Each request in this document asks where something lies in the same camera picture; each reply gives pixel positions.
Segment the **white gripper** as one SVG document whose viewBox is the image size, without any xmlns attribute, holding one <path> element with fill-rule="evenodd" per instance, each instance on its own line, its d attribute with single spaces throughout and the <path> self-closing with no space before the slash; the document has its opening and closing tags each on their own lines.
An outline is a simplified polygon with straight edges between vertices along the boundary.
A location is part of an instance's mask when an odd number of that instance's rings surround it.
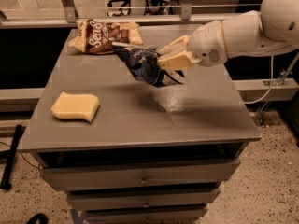
<svg viewBox="0 0 299 224">
<path fill-rule="evenodd" d="M 222 22 L 201 25 L 190 36 L 179 37 L 158 53 L 163 55 L 157 62 L 162 70 L 189 70 L 197 63 L 205 67 L 225 63 L 228 55 Z"/>
</svg>

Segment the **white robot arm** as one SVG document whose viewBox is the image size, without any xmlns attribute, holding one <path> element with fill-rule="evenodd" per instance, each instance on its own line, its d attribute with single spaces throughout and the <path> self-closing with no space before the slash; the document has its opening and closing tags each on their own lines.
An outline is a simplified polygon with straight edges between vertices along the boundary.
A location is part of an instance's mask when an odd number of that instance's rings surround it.
<svg viewBox="0 0 299 224">
<path fill-rule="evenodd" d="M 263 0 L 258 11 L 199 26 L 159 50 L 163 70 L 205 67 L 239 57 L 280 55 L 299 47 L 299 0 Z"/>
</svg>

